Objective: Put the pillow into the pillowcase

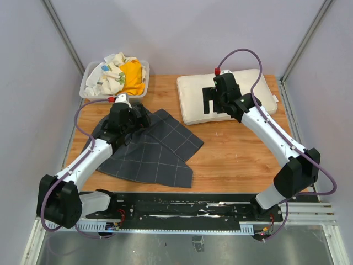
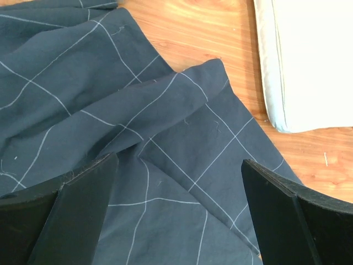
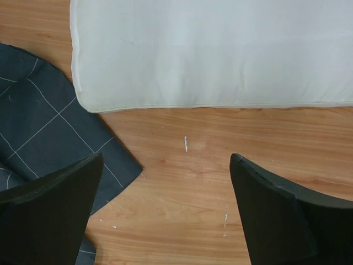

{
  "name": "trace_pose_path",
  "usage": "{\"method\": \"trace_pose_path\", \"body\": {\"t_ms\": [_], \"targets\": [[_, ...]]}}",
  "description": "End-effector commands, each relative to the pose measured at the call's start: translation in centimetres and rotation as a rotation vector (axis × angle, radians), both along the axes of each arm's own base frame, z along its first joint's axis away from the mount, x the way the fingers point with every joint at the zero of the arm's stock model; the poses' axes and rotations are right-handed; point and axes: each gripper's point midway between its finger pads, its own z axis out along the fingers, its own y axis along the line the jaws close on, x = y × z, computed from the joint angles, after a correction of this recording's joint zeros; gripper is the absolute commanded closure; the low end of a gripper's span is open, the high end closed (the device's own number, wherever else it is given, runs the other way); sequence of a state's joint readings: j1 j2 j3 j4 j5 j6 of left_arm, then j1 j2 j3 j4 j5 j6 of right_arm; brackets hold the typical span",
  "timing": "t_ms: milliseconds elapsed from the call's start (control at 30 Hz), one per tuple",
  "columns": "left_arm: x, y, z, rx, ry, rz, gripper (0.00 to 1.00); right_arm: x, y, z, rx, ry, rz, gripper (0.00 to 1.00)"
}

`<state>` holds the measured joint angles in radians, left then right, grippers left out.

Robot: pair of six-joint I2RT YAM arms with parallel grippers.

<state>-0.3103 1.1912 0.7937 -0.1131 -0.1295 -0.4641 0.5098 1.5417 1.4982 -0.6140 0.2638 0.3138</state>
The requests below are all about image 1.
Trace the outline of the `dark grey checked pillowcase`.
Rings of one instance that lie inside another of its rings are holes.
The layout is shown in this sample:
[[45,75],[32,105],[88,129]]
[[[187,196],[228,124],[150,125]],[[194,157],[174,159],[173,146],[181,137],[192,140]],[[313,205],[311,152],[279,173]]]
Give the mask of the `dark grey checked pillowcase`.
[[194,173],[186,162],[203,141],[164,109],[148,115],[150,127],[128,136],[128,145],[122,145],[97,171],[134,182],[191,188]]

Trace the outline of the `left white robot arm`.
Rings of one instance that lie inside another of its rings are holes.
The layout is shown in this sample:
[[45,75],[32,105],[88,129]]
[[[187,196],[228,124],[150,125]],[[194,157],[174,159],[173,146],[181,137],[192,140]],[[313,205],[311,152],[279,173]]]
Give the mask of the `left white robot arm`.
[[98,167],[127,146],[129,136],[149,127],[151,120],[143,104],[130,104],[126,93],[106,101],[112,104],[108,118],[94,135],[87,135],[90,143],[86,149],[65,169],[40,180],[36,214],[48,232],[71,229],[89,214],[100,212],[110,219],[118,212],[112,192],[100,189],[81,194],[81,190]]

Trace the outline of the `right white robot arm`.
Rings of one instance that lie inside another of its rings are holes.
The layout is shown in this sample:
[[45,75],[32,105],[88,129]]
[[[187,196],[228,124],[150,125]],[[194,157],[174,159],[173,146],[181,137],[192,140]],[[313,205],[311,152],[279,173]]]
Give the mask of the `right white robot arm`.
[[249,92],[241,94],[231,71],[217,71],[214,86],[203,88],[204,114],[226,113],[250,129],[271,151],[281,166],[273,183],[251,201],[250,215],[264,220],[270,209],[310,187],[318,179],[320,153],[307,149],[287,134]]

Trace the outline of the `cream white pillow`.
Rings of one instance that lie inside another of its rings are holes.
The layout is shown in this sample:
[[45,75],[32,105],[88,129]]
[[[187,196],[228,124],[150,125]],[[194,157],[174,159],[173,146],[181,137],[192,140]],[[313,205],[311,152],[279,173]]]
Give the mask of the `cream white pillow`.
[[[258,69],[234,71],[233,75],[240,86],[241,94],[250,92],[250,88],[259,75]],[[202,89],[213,87],[214,74],[181,76],[177,78],[177,89],[179,94],[180,109],[185,124],[194,125],[212,121],[227,121],[231,117],[226,113],[217,114],[210,106],[210,113],[204,114]],[[275,114],[277,111],[278,99],[272,95],[264,77],[254,88],[255,96],[261,101],[262,106],[268,114]]]

